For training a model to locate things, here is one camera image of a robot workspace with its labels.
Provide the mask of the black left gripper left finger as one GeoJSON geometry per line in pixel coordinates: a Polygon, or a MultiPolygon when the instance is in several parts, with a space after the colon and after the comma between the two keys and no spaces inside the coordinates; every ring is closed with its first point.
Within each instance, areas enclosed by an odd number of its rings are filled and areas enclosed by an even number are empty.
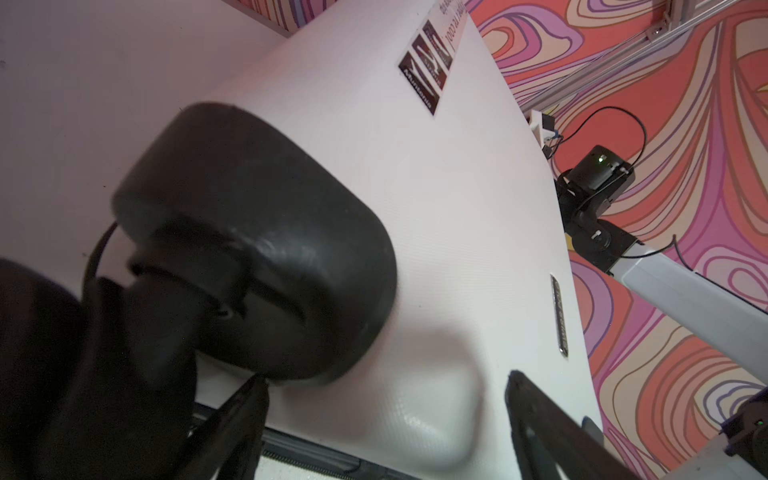
{"type": "Polygon", "coordinates": [[[175,479],[253,479],[269,408],[266,381],[251,377],[184,443],[175,479]]]}

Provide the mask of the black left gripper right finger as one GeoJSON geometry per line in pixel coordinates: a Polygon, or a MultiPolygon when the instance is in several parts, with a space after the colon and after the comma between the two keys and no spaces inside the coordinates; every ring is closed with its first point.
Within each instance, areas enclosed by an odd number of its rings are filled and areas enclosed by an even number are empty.
{"type": "Polygon", "coordinates": [[[505,403],[523,479],[636,477],[523,372],[510,372],[505,403]]]}

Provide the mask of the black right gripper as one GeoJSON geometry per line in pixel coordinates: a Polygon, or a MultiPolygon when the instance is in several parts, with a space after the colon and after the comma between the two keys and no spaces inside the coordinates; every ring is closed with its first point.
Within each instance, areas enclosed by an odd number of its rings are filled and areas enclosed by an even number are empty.
{"type": "Polygon", "coordinates": [[[631,164],[601,145],[555,180],[562,224],[574,251],[603,273],[638,243],[601,218],[634,180],[631,164]]]}

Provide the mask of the black white suitcase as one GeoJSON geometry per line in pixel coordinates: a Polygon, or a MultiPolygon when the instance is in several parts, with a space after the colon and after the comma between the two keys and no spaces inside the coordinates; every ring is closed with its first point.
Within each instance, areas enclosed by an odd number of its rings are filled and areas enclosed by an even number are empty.
{"type": "Polygon", "coordinates": [[[2,3],[3,478],[175,479],[258,376],[260,459],[281,432],[356,477],[523,479],[513,370],[598,418],[551,173],[462,2],[289,37],[2,3]]]}

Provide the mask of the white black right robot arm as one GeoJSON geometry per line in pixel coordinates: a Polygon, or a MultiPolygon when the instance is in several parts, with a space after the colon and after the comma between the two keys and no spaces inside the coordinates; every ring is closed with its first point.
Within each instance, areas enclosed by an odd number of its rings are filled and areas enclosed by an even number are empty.
{"type": "Polygon", "coordinates": [[[765,478],[748,439],[731,453],[721,428],[763,406],[760,382],[621,285],[611,253],[580,246],[572,268],[607,446],[641,478],[765,478]]]}

